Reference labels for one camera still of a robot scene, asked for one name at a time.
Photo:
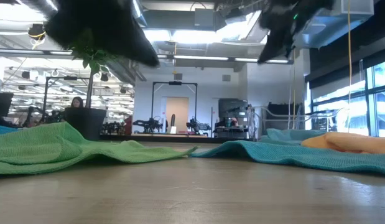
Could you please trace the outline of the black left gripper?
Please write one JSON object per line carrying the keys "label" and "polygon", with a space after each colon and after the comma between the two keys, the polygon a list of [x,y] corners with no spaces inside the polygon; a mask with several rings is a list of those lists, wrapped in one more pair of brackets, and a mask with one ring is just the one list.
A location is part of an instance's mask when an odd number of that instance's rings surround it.
{"label": "black left gripper", "polygon": [[132,1],[60,0],[58,11],[45,24],[45,31],[63,47],[88,31],[97,45],[113,41],[113,54],[157,67],[159,58],[136,22],[133,7]]}

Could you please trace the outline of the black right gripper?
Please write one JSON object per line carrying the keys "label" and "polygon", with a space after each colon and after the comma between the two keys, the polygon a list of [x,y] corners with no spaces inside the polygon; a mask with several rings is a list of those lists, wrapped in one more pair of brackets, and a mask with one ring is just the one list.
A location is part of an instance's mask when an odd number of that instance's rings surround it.
{"label": "black right gripper", "polygon": [[260,15],[260,26],[271,32],[257,60],[258,64],[273,58],[289,58],[292,51],[293,35],[300,32],[321,9],[333,9],[334,0],[271,0],[264,1]]}

